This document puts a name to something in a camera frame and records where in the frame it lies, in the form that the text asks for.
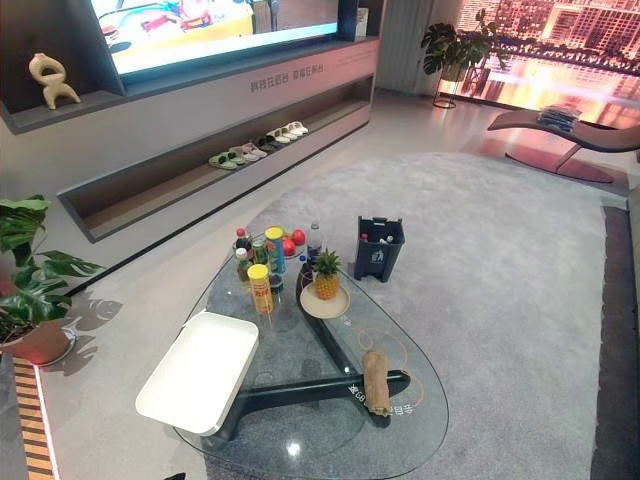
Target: potted plant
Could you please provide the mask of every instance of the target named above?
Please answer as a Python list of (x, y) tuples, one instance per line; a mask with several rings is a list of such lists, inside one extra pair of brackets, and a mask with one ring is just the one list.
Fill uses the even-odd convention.
[(316, 264), (313, 269), (317, 272), (317, 275), (313, 282), (313, 288), (318, 298), (330, 300), (340, 290), (338, 267), (340, 267), (340, 258), (336, 255), (335, 250), (329, 252), (329, 249), (325, 249), (316, 258)]
[(34, 364), (50, 363), (69, 348), (70, 339), (51, 320), (63, 318), (71, 298), (60, 294), (64, 277), (88, 277), (102, 267), (66, 253), (34, 247), (51, 202), (41, 195), (0, 200), (0, 251), (13, 254), (16, 270), (9, 291), (0, 292), (0, 351)]
[[(451, 24), (430, 25), (420, 47), (425, 49), (422, 69), (427, 75), (442, 70), (442, 79), (450, 82), (462, 80), (469, 67), (489, 58), (498, 45), (495, 22), (485, 23), (485, 9), (476, 13), (478, 26), (473, 32), (456, 32)], [(504, 68), (503, 55), (497, 54)]]

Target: small trash bin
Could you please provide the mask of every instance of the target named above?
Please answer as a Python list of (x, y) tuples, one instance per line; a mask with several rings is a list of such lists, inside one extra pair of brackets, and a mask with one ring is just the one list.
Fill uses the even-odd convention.
[[(362, 238), (362, 234), (367, 234), (367, 239)], [(389, 243), (380, 243), (380, 240), (387, 241), (393, 237)], [(373, 275), (381, 282), (389, 280), (391, 270), (396, 263), (400, 248), (404, 243), (404, 232), (402, 231), (402, 219), (397, 222), (388, 221), (386, 218), (373, 217), (371, 220), (358, 217), (358, 254), (356, 256), (356, 266), (353, 276), (360, 280), (366, 275)]]

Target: brown cloth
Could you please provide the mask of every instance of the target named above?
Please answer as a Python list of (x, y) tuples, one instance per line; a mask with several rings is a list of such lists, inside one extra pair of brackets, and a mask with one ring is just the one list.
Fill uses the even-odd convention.
[(369, 351), (362, 357), (364, 367), (365, 405), (375, 415), (388, 417), (391, 411), (389, 386), (387, 385), (387, 356), (384, 352)]

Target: television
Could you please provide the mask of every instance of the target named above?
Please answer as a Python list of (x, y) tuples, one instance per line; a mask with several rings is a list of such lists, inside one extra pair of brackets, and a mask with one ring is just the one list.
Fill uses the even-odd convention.
[(338, 30), (339, 0), (91, 0), (120, 75)]

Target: green slipper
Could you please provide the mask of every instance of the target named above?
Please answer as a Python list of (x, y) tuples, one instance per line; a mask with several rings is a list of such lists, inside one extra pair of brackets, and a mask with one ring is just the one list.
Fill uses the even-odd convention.
[(245, 163), (247, 163), (247, 159), (244, 158), (244, 155), (240, 153), (228, 151), (224, 152), (222, 155), (226, 155), (227, 158), (229, 158), (229, 161), (235, 163), (236, 165), (244, 165)]
[(238, 168), (238, 165), (229, 161), (229, 157), (225, 153), (211, 157), (209, 159), (209, 165), (216, 168), (222, 168), (223, 170), (235, 170)]

